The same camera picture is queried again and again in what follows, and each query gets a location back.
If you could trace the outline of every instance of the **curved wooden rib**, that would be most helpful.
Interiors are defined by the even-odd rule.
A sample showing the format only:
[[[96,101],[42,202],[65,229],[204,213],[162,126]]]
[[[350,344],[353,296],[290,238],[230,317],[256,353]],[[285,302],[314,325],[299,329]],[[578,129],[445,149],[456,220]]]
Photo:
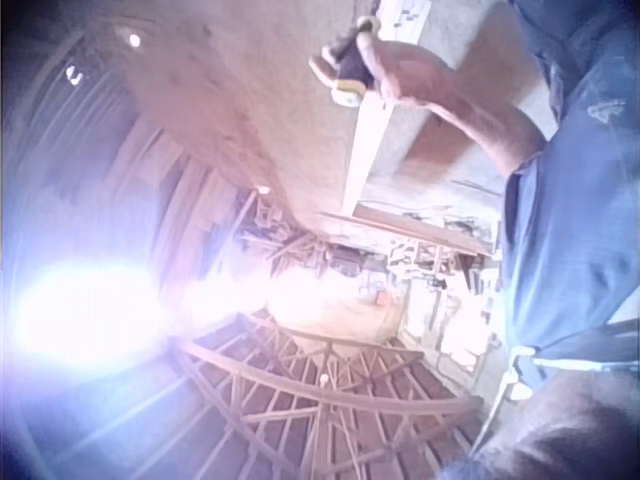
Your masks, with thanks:
[[[355,347],[355,348],[361,348],[361,349],[371,348],[381,352],[388,352],[393,354],[399,353],[404,355],[415,355],[416,357],[419,357],[419,358],[424,357],[424,352],[420,350],[409,350],[407,348],[390,347],[387,345],[380,345],[377,343],[360,342],[358,340],[352,340],[350,338],[327,337],[325,335],[318,335],[317,333],[301,332],[300,330],[294,330],[291,328],[282,327],[271,320],[258,318],[253,315],[246,315],[245,318],[256,325],[259,325],[261,327],[276,328],[280,332],[286,333],[287,335],[290,335],[292,337],[306,338],[307,340],[315,340],[318,342],[325,342],[333,345],[343,345],[345,347]]]
[[[327,390],[315,385],[300,383],[289,378],[279,377],[258,368],[238,362],[224,355],[212,352],[194,342],[183,341],[177,347],[195,357],[227,370],[230,373],[259,382],[276,390],[292,395],[309,398],[321,403],[336,406],[370,410],[397,415],[434,415],[465,413],[478,409],[482,405],[480,397],[455,398],[448,400],[406,401],[390,398],[373,398],[334,390]]]

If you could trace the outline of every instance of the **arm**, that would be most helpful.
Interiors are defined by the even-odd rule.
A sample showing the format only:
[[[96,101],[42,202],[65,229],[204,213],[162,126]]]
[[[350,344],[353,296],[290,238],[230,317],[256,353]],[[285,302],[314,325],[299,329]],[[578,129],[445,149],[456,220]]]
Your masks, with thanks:
[[[546,144],[538,127],[522,111],[499,98],[478,97],[428,50],[383,42],[368,33],[359,34],[357,41],[385,100],[427,108],[455,125],[485,150],[505,176]],[[323,56],[312,57],[310,65],[316,76],[331,86],[337,65],[328,50]]]
[[[504,176],[544,148],[542,132],[520,109],[498,98],[478,98],[457,83],[427,108],[478,143]]]

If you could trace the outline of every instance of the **ceiling light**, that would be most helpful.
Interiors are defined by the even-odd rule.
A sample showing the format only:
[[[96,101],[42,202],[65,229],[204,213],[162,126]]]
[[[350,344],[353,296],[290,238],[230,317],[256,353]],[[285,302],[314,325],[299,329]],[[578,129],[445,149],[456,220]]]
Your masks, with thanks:
[[[129,43],[133,48],[138,48],[140,46],[140,37],[135,33],[129,35]]]
[[[82,77],[84,76],[82,72],[76,73],[75,65],[69,65],[65,70],[65,73],[67,75],[67,80],[69,80],[69,83],[74,87],[80,83],[80,80],[82,80]]]

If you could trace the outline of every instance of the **wooden beam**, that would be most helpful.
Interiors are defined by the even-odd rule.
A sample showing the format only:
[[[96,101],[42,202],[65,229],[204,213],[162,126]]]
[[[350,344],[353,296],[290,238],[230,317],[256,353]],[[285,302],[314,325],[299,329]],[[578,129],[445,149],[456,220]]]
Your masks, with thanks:
[[[356,441],[363,447],[376,448],[376,445],[373,444],[373,442],[371,441],[371,438],[368,438],[365,435],[362,435],[359,430],[349,425],[342,425],[340,418],[336,416],[335,412],[331,412],[329,416],[329,421],[333,423],[333,425],[338,427],[340,430],[342,430],[345,435],[355,438]]]
[[[211,266],[210,271],[216,272],[218,270],[220,262],[222,261],[222,257],[224,256],[225,252],[229,249],[230,245],[233,243],[233,239],[236,235],[236,232],[238,231],[238,228],[240,228],[240,224],[244,220],[244,217],[247,215],[247,212],[251,208],[251,205],[253,205],[253,202],[255,201],[257,195],[258,193],[255,190],[252,190],[251,192],[249,192],[249,196],[245,200],[244,205],[242,205],[242,208],[238,212],[238,215],[236,216],[235,220],[231,224],[231,227],[227,232],[227,236],[225,237],[224,241],[222,242],[222,245],[220,246],[220,250],[218,250],[218,254],[216,255],[215,260],[213,261],[213,265]]]
[[[313,357],[314,355],[318,355],[319,353],[324,353],[325,351],[325,347],[319,348],[317,350],[313,350],[311,352],[299,352],[299,353],[294,353],[293,355],[287,355],[285,357],[282,357],[282,361],[283,362],[288,362],[290,360],[292,361],[296,361],[296,360],[303,360],[305,358],[308,357]]]
[[[405,370],[404,375],[406,375],[414,391],[420,398],[422,398],[423,400],[431,400],[431,396],[429,395],[427,390],[424,388],[424,386],[418,381],[415,375],[413,375],[413,372],[411,372],[411,369]],[[438,420],[438,423],[442,423],[444,421],[444,417],[442,415],[435,414],[434,416],[436,417],[436,420]],[[471,442],[469,442],[467,437],[465,437],[465,435],[462,433],[462,431],[458,427],[455,427],[451,431],[451,433],[456,443],[458,443],[458,445],[460,446],[463,452],[466,453],[471,449]]]
[[[311,359],[307,358],[304,362],[304,368],[302,370],[302,376],[300,377],[299,381],[301,381],[302,383],[306,383],[307,380],[307,375],[309,374],[309,367],[311,367]],[[293,399],[293,402],[291,404],[291,408],[295,409],[298,404],[300,402],[300,397],[295,397]],[[284,455],[284,448],[287,442],[287,436],[289,435],[289,431],[291,430],[291,423],[293,421],[293,418],[288,418],[284,424],[284,428],[282,429],[282,434],[280,435],[280,439],[278,441],[278,452]],[[282,474],[282,469],[279,468],[277,465],[273,465],[273,478],[274,480],[279,480],[280,479],[280,475]]]
[[[365,358],[365,355],[364,355],[363,352],[360,352],[360,360],[362,361],[362,368],[364,369],[365,373],[367,374],[368,377],[371,377],[371,372],[373,371],[373,364],[371,365],[371,368],[369,368],[367,366],[367,359]],[[365,386],[365,389],[366,389],[367,393],[371,397],[374,396],[373,388],[371,387],[370,384],[367,384]],[[389,439],[387,438],[387,435],[386,435],[386,432],[385,432],[385,429],[384,429],[384,425],[383,425],[383,422],[382,422],[382,416],[381,416],[380,412],[376,412],[375,419],[376,419],[376,421],[375,421],[376,427],[378,428],[378,432],[379,432],[379,435],[380,435],[380,440],[382,441],[382,443],[384,445],[388,445],[389,444]],[[352,461],[353,461],[354,465],[359,465],[359,463],[360,463],[357,458],[356,459],[352,459]],[[395,455],[395,454],[391,455],[390,463],[393,464],[393,468],[396,471],[396,478],[403,478],[404,475],[402,473],[402,465],[400,465],[400,459],[398,458],[398,455]]]
[[[220,451],[224,448],[226,443],[229,441],[234,431],[235,430],[231,426],[229,426],[228,424],[225,425],[222,437],[220,437],[220,440],[218,440],[216,446],[213,448],[213,450],[211,450],[209,455],[207,455],[204,463],[200,466],[196,474],[193,476],[194,480],[201,480],[204,477],[205,473],[207,473],[207,470],[209,470],[209,467],[214,462]]]
[[[246,423],[271,422],[274,420],[287,420],[305,418],[318,413],[318,407],[298,408],[292,410],[273,410],[263,413],[251,413],[242,417]]]
[[[267,256],[267,261],[273,261],[278,257],[281,257],[282,255],[284,255],[285,253],[304,245],[305,243],[307,243],[309,240],[311,240],[312,238],[314,238],[315,235],[313,233],[305,233],[301,236],[299,236],[298,238],[295,238],[293,240],[291,240],[288,243],[285,243],[282,247],[280,247],[278,250],[276,250],[275,252],[273,252],[272,254]]]
[[[383,372],[388,372],[390,369],[387,367],[387,365],[384,362],[384,359],[382,359],[381,357],[378,357],[378,362],[380,364],[380,366],[382,367],[382,371]],[[396,388],[396,386],[393,384],[393,382],[391,381],[390,377],[386,378],[387,381],[387,388],[389,389],[389,391],[391,392],[391,395],[393,396],[393,398],[400,398],[400,394],[398,393],[398,389]],[[413,399],[413,390],[409,391],[409,399]],[[412,436],[415,438],[416,434],[418,434],[418,430],[416,429],[416,425],[414,423],[414,421],[412,421],[411,417],[409,417],[408,415],[403,417],[402,423],[400,424],[400,426],[398,427],[398,430],[396,432],[396,435],[393,439],[392,444],[394,446],[398,446],[400,445],[400,443],[404,440],[405,438],[405,434],[406,432],[410,431]],[[437,455],[434,453],[433,449],[431,448],[431,446],[425,442],[424,444],[424,456],[425,459],[427,461],[427,463],[429,464],[429,467],[431,468],[431,471],[433,473],[438,473],[440,471],[440,461],[438,460]]]
[[[455,230],[437,227],[395,213],[358,205],[353,217],[323,213],[322,215],[354,225],[363,225],[394,233],[403,237],[415,238],[421,242],[442,245],[468,255],[490,255],[489,249],[477,238]]]
[[[319,335],[317,333],[302,332],[300,330],[294,330],[292,328],[282,327],[272,320],[258,318],[255,315],[245,315],[245,317],[249,321],[257,325],[261,325],[267,328],[277,328],[280,332],[286,333],[287,335],[290,335],[292,337],[306,338],[307,340],[315,340],[317,342],[332,343],[333,345],[343,345],[345,347],[355,347],[355,348],[361,348],[361,349],[372,348],[372,349],[380,350],[381,352],[400,353],[404,355],[415,355],[419,358],[424,357],[424,352],[420,350],[409,350],[406,348],[389,347],[389,346],[381,345],[377,343],[361,342],[358,340],[353,340],[351,338],[328,337],[326,335]]]
[[[272,361],[276,365],[276,367],[278,367],[278,370],[280,371],[280,373],[285,377],[293,378],[291,376],[291,372],[289,372],[289,369],[280,360],[280,355],[278,353],[273,353],[273,350],[271,350],[254,331],[251,331],[250,329],[247,328],[247,332],[249,333],[249,336],[253,339],[253,341],[256,342],[260,350],[262,350],[262,353],[264,353],[265,356],[270,361]],[[282,347],[282,350],[286,348],[286,346],[288,345],[288,342],[289,342],[289,339],[285,341]]]
[[[278,345],[278,335],[277,335],[277,331],[274,332],[276,334],[276,339],[274,342],[274,348],[277,347]],[[287,345],[289,343],[289,339],[287,339],[284,344],[282,345],[282,347],[280,347],[279,351],[278,351],[278,355],[276,355],[277,357],[280,356],[280,353],[282,351],[285,351],[285,349],[287,348]],[[267,365],[267,368],[265,369],[265,371],[268,371],[270,368],[273,368],[276,366],[276,363],[272,360],[269,362],[269,364]],[[271,415],[273,412],[273,408],[275,407],[276,401],[278,400],[278,397],[280,396],[280,391],[279,390],[274,390],[273,395],[271,396],[271,400],[269,400],[269,404],[266,407],[266,412],[264,413],[258,413],[255,414],[256,416],[264,416],[264,415]],[[251,423],[249,421],[247,421],[247,416],[243,417],[242,420],[246,423]],[[259,425],[258,428],[255,432],[255,435],[258,439],[260,439],[263,435],[264,435],[264,430],[266,428],[267,425],[267,421],[268,419],[263,418],[262,420],[258,419],[257,420]],[[250,453],[249,453],[249,458],[247,459],[247,461],[244,464],[244,467],[242,468],[242,470],[240,471],[240,475],[238,476],[238,480],[246,480],[246,478],[249,477],[249,474],[251,472],[251,469],[253,468],[253,464],[256,461],[256,456],[258,454],[258,451],[251,447],[250,448]]]
[[[251,358],[252,358],[252,356],[250,355],[249,358],[247,358],[246,361],[247,362],[250,361]],[[271,365],[271,364],[267,364],[266,368],[269,369],[272,366],[273,365]],[[246,407],[246,405],[249,403],[249,401],[251,400],[253,395],[258,390],[258,386],[259,386],[258,383],[254,383],[252,385],[252,387],[249,389],[249,391],[247,392],[247,396],[242,400],[242,403],[241,403],[241,406],[240,406],[241,410],[244,409]],[[209,453],[209,455],[207,455],[207,458],[205,459],[204,463],[200,466],[200,468],[198,469],[198,472],[194,476],[195,480],[200,480],[205,475],[205,473],[209,469],[209,466],[214,462],[214,460],[216,459],[218,453],[224,447],[224,444],[229,440],[229,438],[231,438],[231,435],[233,434],[233,432],[234,432],[234,429],[229,424],[225,425],[224,434],[222,435],[222,438],[218,441],[218,443],[213,448],[211,453]]]
[[[356,461],[358,462],[358,464],[371,463],[386,458],[390,453],[397,455],[400,452],[416,447],[424,442],[428,442],[429,440],[433,440],[434,438],[447,433],[451,428],[455,427],[456,425],[460,425],[465,420],[468,420],[470,416],[471,413],[467,412],[449,417],[444,421],[444,423],[438,425],[437,427],[421,432],[420,434],[416,435],[415,438],[404,440],[397,446],[387,444],[373,452],[363,453],[358,456]],[[322,474],[331,475],[349,470],[352,467],[353,462],[351,460],[348,460],[346,462],[331,465],[329,468],[325,469]]]
[[[407,3],[403,0],[382,0],[377,13],[382,24],[380,38],[418,43],[431,1]],[[365,96],[360,105],[342,200],[343,215],[351,215],[360,200],[392,113],[393,105],[385,104],[376,95]]]
[[[395,413],[398,415],[433,415],[454,414],[477,410],[482,405],[480,397],[452,398],[447,400],[413,401],[395,400],[390,398],[370,398],[345,392],[319,388],[315,385],[300,382],[267,373],[258,368],[238,362],[224,355],[212,352],[194,342],[183,341],[177,348],[194,355],[206,362],[227,370],[230,373],[242,375],[248,380],[262,383],[276,390],[283,390],[292,395],[301,396],[317,402],[332,403],[336,406],[356,408],[361,410],[379,411],[381,413]]]
[[[315,476],[317,472],[324,470],[326,466],[331,463],[332,427],[327,418],[329,408],[329,405],[324,403],[318,406],[316,442],[311,463],[311,473],[313,476]]]
[[[347,432],[347,420],[345,419],[344,412],[342,409],[338,409],[338,414],[340,415],[340,424],[344,428],[345,432],[345,441],[347,443],[347,448],[349,449],[349,455],[351,455],[351,461],[353,462],[353,468],[356,471],[356,477],[358,480],[362,480],[362,471],[360,470],[360,465],[356,460],[358,457],[358,452],[356,450],[356,445],[354,445],[355,441],[346,434]]]
[[[378,360],[379,358],[380,358],[380,356],[376,355],[374,353],[374,358],[371,361],[371,364],[373,365],[374,362],[376,360]],[[396,365],[394,365],[391,368],[386,368],[386,366],[385,366],[385,369],[384,369],[383,373],[381,373],[379,375],[372,376],[370,378],[365,378],[364,380],[362,380],[360,382],[352,383],[350,385],[345,385],[344,387],[341,387],[340,390],[341,391],[348,391],[348,390],[353,390],[354,388],[360,387],[362,385],[375,383],[378,380],[382,380],[385,377],[390,377],[391,375],[393,375],[394,373],[396,373],[399,370],[402,370],[402,369],[404,369],[406,367],[411,366],[412,363],[415,363],[418,360],[420,360],[418,357],[412,357],[412,358],[409,358],[408,360],[404,360],[404,361],[401,361],[400,363],[397,363]]]
[[[200,373],[199,371],[193,368],[193,365],[184,356],[184,354],[182,354],[179,351],[176,351],[175,354],[176,354],[176,357],[178,358],[178,361],[183,366],[187,374],[196,382],[196,385],[200,387],[200,390],[205,395],[205,398],[218,409],[218,411],[225,418],[225,420],[241,436],[243,436],[245,440],[249,442],[250,445],[255,447],[260,453],[262,453],[265,457],[267,457],[272,462],[278,463],[281,468],[287,470],[288,472],[294,475],[297,473],[298,469],[291,462],[289,462],[289,460],[287,460],[287,458],[284,455],[281,455],[280,453],[276,452],[265,442],[256,438],[253,431],[244,422],[242,422],[242,420],[240,420],[240,418],[236,414],[234,414],[232,411],[229,410],[229,407],[226,405],[224,400],[222,400],[222,397],[220,397],[220,394],[216,391],[216,389],[213,388],[211,384],[209,384],[209,382],[202,375],[202,373]],[[240,365],[244,365],[245,367],[249,367],[249,365],[246,365],[244,363],[240,363],[240,362],[237,362],[237,363],[239,363]]]

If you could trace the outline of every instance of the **ceiling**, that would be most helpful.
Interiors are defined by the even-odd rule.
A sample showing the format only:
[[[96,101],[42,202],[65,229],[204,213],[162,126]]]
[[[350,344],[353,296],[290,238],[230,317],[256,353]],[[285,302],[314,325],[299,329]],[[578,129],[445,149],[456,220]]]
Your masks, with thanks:
[[[546,87],[507,5],[408,3],[429,9],[420,45],[458,67],[482,94],[519,104],[553,133]],[[342,211],[357,111],[335,105],[307,66],[369,2],[134,0],[100,8],[98,46],[142,111],[195,158],[235,184],[269,186],[308,229],[383,249],[388,235],[320,215]],[[137,49],[127,41],[133,32],[141,37]],[[488,232],[502,184],[492,162],[455,127],[398,108],[360,200],[439,225],[466,219]]]

